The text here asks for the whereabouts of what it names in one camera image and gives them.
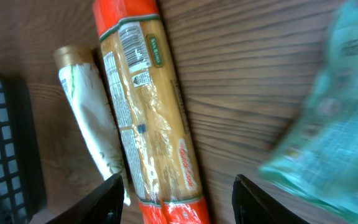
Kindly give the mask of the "white shampoo tube gold cap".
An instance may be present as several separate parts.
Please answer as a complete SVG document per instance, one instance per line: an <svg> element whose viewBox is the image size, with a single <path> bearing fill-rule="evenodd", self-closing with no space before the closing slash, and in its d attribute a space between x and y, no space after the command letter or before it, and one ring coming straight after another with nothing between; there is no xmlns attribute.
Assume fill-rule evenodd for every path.
<svg viewBox="0 0 358 224"><path fill-rule="evenodd" d="M104 180L121 174L124 204L131 204L118 128L90 48L60 47L53 53L58 77L91 157Z"/></svg>

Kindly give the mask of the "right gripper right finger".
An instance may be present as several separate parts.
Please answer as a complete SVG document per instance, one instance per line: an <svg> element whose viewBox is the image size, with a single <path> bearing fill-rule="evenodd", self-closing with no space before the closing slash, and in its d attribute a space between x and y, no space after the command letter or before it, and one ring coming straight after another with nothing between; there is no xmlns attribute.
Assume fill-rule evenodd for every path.
<svg viewBox="0 0 358 224"><path fill-rule="evenodd" d="M242 174L237 174L232 191L237 224L308 224Z"/></svg>

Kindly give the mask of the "teal snack wrapper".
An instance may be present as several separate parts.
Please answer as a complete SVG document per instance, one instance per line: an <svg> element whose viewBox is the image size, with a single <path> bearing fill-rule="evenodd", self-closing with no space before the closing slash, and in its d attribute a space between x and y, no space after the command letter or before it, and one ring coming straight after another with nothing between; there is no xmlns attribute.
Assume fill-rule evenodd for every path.
<svg viewBox="0 0 358 224"><path fill-rule="evenodd" d="M300 117L260 166L288 193L358 223L358 1L337 11Z"/></svg>

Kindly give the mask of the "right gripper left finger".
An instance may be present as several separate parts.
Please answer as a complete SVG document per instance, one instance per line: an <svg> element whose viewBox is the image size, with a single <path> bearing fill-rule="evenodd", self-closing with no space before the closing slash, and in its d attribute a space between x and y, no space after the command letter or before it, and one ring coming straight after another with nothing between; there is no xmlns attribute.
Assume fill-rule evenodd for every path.
<svg viewBox="0 0 358 224"><path fill-rule="evenodd" d="M123 179L114 174L47 224L120 224L123 205Z"/></svg>

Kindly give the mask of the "orange spaghetti pasta package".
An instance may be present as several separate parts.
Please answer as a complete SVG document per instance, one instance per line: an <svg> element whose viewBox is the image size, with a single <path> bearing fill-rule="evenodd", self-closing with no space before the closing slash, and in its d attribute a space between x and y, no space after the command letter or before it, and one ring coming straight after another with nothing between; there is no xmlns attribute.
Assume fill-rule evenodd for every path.
<svg viewBox="0 0 358 224"><path fill-rule="evenodd" d="M145 223L210 222L167 36L154 0L95 0L93 13Z"/></svg>

